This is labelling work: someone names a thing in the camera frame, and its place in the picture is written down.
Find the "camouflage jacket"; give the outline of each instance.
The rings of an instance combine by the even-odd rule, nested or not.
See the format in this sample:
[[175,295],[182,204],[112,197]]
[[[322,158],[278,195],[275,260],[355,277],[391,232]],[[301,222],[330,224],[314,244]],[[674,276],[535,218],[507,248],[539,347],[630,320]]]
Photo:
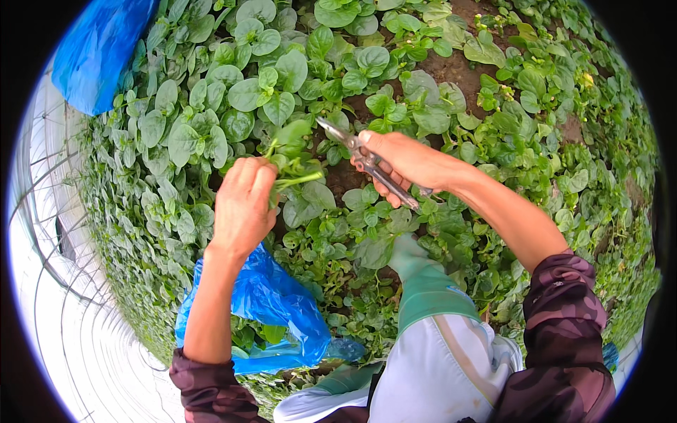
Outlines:
[[[602,358],[607,314],[592,289],[594,268],[568,250],[543,260],[523,307],[526,370],[508,378],[492,422],[595,422],[615,388]],[[266,422],[235,379],[233,362],[207,365],[174,352],[170,369],[189,423]],[[367,422],[367,407],[345,407],[318,423]]]

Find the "plastic bag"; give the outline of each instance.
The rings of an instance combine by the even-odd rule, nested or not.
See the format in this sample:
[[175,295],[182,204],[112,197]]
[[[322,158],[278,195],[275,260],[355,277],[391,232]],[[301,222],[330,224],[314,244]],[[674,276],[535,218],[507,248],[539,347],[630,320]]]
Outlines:
[[118,81],[158,0],[93,0],[61,40],[51,81],[77,110],[113,109]]
[[[184,298],[175,324],[177,346],[183,346],[185,325],[190,308],[200,285],[202,259],[195,264],[193,289]],[[329,348],[331,357],[349,361],[364,355],[364,347],[348,339],[332,339],[312,294],[290,277],[263,243],[247,258],[238,274],[232,294],[231,312],[234,315],[262,324],[284,326],[298,340],[283,339],[279,344],[268,344],[265,350],[254,345],[248,354],[232,355],[235,374],[271,373],[319,363]]]

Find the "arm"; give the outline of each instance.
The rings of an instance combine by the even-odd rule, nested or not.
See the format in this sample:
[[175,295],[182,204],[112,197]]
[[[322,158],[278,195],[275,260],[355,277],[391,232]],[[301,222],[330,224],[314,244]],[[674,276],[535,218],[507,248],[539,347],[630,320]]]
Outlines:
[[[407,190],[411,182],[459,197],[501,236],[524,268],[533,273],[538,263],[567,249],[552,219],[538,207],[498,183],[475,166],[424,146],[399,133],[380,135],[362,131],[365,147],[395,169],[381,166]],[[376,190],[392,203],[399,198],[375,181]]]
[[571,250],[540,263],[524,298],[527,369],[510,375],[496,422],[596,422],[615,387],[602,358],[607,314],[594,295],[594,268]]
[[184,346],[174,351],[169,372],[181,389],[187,422],[265,422],[233,372],[230,298],[247,256],[275,225],[268,197],[276,173],[264,158],[240,158],[216,195],[214,238],[204,251]]
[[[404,189],[413,181],[466,202],[533,275],[523,303],[527,370],[508,379],[494,421],[600,420],[615,389],[603,364],[601,332],[607,315],[592,291],[591,264],[573,255],[538,207],[474,166],[402,134],[364,131],[359,136],[366,148],[392,164],[382,167]],[[374,186],[393,206],[400,205],[383,185]]]

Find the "hand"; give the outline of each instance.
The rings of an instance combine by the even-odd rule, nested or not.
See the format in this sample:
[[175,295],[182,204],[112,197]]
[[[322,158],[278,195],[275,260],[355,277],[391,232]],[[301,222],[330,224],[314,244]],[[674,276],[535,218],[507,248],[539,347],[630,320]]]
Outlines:
[[207,247],[243,261],[273,229],[275,209],[268,197],[278,168],[263,157],[239,158],[216,194],[214,238]]
[[[381,135],[362,131],[359,139],[363,148],[387,162],[382,161],[378,166],[405,190],[413,182],[421,187],[432,188],[434,192],[448,191],[450,173],[465,164],[398,132]],[[374,180],[374,187],[393,207],[401,205],[399,198],[377,180]]]

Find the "pruning shears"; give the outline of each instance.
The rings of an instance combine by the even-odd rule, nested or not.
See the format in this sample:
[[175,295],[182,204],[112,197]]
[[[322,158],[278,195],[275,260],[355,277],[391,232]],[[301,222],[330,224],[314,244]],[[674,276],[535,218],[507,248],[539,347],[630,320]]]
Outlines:
[[[395,194],[400,199],[400,201],[402,201],[402,204],[406,204],[414,211],[420,210],[417,199],[412,197],[412,195],[405,191],[404,188],[396,184],[392,178],[390,178],[390,175],[385,173],[380,167],[376,165],[377,160],[382,160],[379,156],[372,152],[362,154],[360,151],[362,142],[358,137],[334,126],[325,118],[317,117],[316,120],[321,127],[325,128],[331,135],[333,135],[335,138],[341,141],[344,146],[346,146],[346,148],[350,151],[350,154],[355,158],[355,167],[360,172],[367,172],[375,180],[385,185],[390,192]],[[421,194],[424,196],[430,196],[433,193],[432,189],[430,188],[418,188]]]

